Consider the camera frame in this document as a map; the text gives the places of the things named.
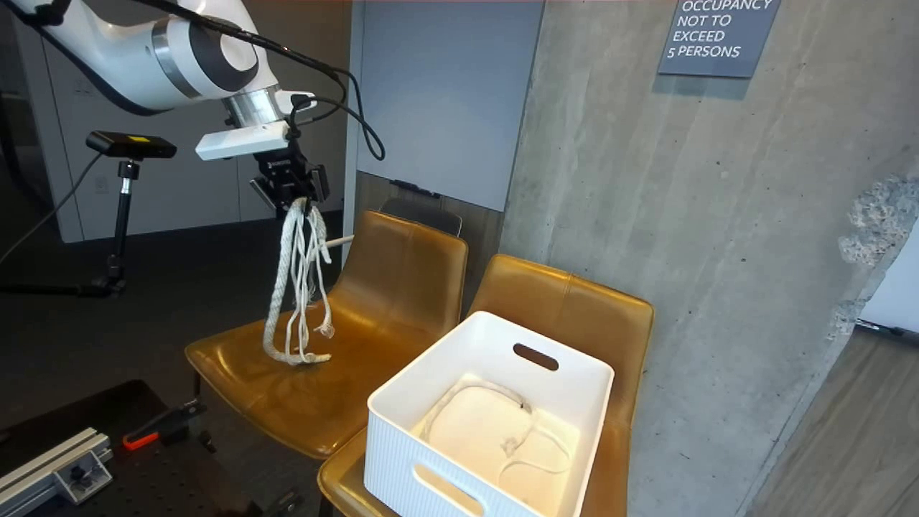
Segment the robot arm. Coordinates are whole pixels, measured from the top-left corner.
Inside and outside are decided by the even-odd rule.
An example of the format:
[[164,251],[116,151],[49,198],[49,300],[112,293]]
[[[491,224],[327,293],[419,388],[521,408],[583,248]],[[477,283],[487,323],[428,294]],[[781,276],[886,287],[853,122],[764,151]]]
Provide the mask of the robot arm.
[[[210,132],[197,151],[204,161],[287,146],[293,98],[278,88],[264,47],[207,32],[181,16],[116,24],[85,0],[4,0],[24,23],[56,40],[118,106],[168,112],[202,101],[228,101],[238,128]],[[179,0],[179,6],[256,32],[241,0]]]

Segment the gray carpet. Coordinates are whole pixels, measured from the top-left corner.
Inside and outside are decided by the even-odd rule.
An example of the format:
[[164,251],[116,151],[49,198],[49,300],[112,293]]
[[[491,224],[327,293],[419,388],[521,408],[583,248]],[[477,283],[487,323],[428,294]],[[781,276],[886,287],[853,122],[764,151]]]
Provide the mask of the gray carpet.
[[[44,211],[4,167],[0,211],[0,251]],[[144,379],[168,405],[191,398],[185,343],[264,317],[277,237],[277,221],[138,236],[118,297],[0,293],[0,427],[128,379]],[[0,263],[0,283],[85,283],[105,271],[106,251],[110,243],[65,247],[44,227]],[[317,513],[317,461],[250,429],[210,389],[204,401],[217,461],[261,507],[301,487],[297,513]]]

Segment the black cable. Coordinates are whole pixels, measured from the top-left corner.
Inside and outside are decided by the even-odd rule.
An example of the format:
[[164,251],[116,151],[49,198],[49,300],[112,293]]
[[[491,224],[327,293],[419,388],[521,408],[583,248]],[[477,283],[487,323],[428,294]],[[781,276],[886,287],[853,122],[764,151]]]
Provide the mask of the black cable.
[[[245,27],[238,27],[235,23],[228,23],[228,20],[220,20],[220,16],[202,16],[198,10],[191,10],[191,9],[185,9],[185,6],[179,6],[179,3],[169,3],[169,0],[136,0],[136,3],[162,9],[162,10],[168,10],[168,14],[177,14],[177,16],[188,20],[188,23],[197,23],[197,24],[204,24],[204,27],[210,27],[210,32],[220,32],[220,33],[228,33],[228,36],[235,36],[235,40],[245,40],[245,43],[254,43],[254,45],[261,45],[261,47],[277,50],[277,55],[281,55],[281,56],[287,56],[287,59],[297,59],[297,62],[301,62],[301,65],[309,65],[309,69],[323,72],[326,78],[330,78],[333,83],[340,83],[343,98],[333,101],[333,103],[337,103],[340,108],[346,108],[355,119],[359,119],[370,155],[373,155],[378,161],[386,158],[386,144],[379,139],[379,135],[373,132],[373,125],[370,125],[368,116],[365,116],[363,86],[359,86],[359,80],[357,80],[349,69],[330,65],[330,62],[317,59],[317,56],[312,56],[312,55],[301,55],[301,50],[297,50],[297,47],[291,47],[291,45],[284,45],[284,43],[277,43],[277,40],[264,36],[264,33],[245,32]],[[355,86],[357,108],[349,108],[349,86]]]
[[7,247],[0,263],[7,263],[49,217],[60,211],[60,207],[82,190],[85,178],[90,174],[99,158],[102,151],[85,167],[82,178],[66,190],[66,194],[46,215],[40,215],[13,247]]

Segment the sign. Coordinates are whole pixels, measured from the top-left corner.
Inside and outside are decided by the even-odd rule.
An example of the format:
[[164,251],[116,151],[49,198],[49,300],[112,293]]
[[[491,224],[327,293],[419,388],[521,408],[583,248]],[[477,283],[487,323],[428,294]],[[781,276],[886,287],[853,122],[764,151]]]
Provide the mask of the sign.
[[778,0],[679,0],[662,75],[752,78]]

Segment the white plastic bin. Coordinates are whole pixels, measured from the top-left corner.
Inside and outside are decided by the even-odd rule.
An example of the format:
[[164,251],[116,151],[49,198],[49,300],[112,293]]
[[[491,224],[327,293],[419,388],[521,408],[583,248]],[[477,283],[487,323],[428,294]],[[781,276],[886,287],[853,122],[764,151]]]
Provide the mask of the white plastic bin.
[[370,392],[365,483],[405,517],[576,517],[612,376],[480,310]]

